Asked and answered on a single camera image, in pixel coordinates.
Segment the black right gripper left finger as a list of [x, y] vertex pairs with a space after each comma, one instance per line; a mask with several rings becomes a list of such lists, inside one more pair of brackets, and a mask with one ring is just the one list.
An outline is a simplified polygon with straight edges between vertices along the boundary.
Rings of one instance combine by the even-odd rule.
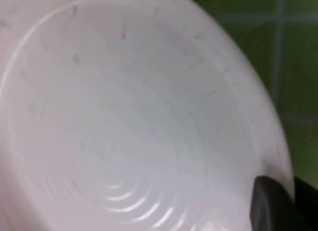
[[256, 177], [250, 206], [253, 231], [300, 231], [302, 218], [284, 186], [268, 176]]

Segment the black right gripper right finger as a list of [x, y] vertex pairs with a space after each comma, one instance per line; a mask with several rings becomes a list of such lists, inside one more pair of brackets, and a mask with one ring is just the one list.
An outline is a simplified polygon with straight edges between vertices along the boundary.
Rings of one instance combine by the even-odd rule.
[[318, 230], [318, 190], [295, 176], [295, 206], [313, 231]]

